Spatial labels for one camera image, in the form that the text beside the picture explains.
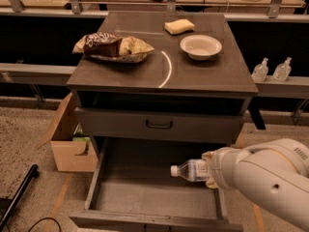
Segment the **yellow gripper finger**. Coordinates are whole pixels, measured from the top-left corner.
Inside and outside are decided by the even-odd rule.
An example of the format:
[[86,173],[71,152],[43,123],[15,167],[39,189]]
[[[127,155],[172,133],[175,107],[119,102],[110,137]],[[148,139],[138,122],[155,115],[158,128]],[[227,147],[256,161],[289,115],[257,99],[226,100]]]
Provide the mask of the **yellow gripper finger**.
[[208,151],[202,154],[202,160],[204,160],[208,165],[212,163],[214,151]]
[[209,177],[209,179],[206,181],[206,187],[208,189],[217,189],[218,185],[213,177]]

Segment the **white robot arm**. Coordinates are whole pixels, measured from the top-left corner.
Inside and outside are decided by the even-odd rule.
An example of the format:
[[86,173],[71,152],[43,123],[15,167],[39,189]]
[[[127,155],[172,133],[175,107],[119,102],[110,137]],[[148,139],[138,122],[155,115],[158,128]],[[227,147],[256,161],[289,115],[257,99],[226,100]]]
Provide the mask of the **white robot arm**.
[[206,152],[207,185],[236,189],[248,200],[309,232],[309,148],[289,138]]

